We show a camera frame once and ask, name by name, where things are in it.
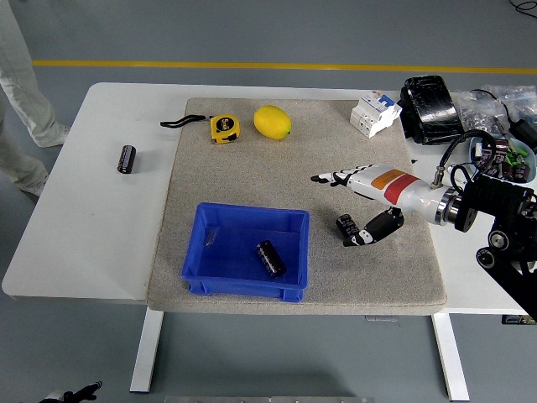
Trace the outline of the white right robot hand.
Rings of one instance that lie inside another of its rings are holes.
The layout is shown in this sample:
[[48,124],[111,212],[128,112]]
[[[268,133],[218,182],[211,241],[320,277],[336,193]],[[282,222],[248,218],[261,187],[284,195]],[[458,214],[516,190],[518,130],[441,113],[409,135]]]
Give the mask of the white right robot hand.
[[314,182],[345,186],[355,194],[388,207],[363,228],[347,214],[336,220],[346,247],[376,243],[404,225],[405,212],[417,212],[427,222],[446,223],[447,188],[433,189],[420,178],[389,165],[364,165],[352,170],[314,175]]

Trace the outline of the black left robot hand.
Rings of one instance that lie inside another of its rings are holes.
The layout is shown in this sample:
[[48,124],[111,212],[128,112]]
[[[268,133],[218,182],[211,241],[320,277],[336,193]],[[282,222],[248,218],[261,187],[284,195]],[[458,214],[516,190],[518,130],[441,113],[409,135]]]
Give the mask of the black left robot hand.
[[91,383],[82,389],[73,392],[73,391],[61,391],[56,390],[51,392],[46,396],[41,403],[79,403],[83,401],[95,401],[97,399],[96,392],[102,387],[102,382],[97,381]]

